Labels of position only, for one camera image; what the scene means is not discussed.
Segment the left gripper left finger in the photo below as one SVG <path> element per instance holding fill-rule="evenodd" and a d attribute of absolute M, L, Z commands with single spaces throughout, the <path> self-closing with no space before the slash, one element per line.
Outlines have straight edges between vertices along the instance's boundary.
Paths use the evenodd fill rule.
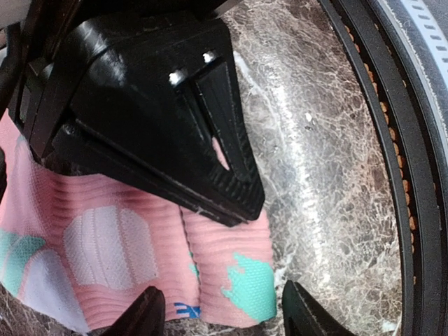
<path fill-rule="evenodd" d="M 149 286 L 127 310 L 104 331 L 93 335 L 157 336 L 164 335 L 165 297 L 161 290 Z"/>

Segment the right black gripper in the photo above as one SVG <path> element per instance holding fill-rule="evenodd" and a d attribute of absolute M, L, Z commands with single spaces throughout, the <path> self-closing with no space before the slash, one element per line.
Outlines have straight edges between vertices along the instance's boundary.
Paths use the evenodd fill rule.
<path fill-rule="evenodd" d="M 221 20 L 233 1 L 32 1 L 22 22 L 7 24 L 1 86 L 10 117 L 39 159 L 60 155 L 53 139 L 69 118 L 69 102 L 85 66 L 67 43 L 86 22 L 131 31 L 138 22 L 170 27 Z"/>

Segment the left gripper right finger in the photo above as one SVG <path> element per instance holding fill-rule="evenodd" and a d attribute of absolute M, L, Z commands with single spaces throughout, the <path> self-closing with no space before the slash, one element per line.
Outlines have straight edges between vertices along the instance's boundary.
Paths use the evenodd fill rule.
<path fill-rule="evenodd" d="M 281 304 L 286 336 L 354 335 L 339 324 L 298 282 L 287 280 Z"/>

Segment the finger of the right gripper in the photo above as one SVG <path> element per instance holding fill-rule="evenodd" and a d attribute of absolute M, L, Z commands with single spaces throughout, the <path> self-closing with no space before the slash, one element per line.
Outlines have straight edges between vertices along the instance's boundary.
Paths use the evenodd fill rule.
<path fill-rule="evenodd" d="M 259 217 L 265 194 L 223 21 L 86 22 L 67 47 L 86 70 L 52 140 L 58 154 L 230 227 Z"/>

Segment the pink patterned sock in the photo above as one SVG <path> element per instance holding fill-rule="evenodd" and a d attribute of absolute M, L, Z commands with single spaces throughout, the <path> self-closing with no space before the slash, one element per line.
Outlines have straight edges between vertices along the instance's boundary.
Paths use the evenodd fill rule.
<path fill-rule="evenodd" d="M 247 328 L 275 317 L 266 213 L 226 227 L 101 174 L 57 174 L 8 116 L 1 148 L 1 284 L 23 304 L 81 333 L 112 325 L 150 286 L 169 320 Z"/>

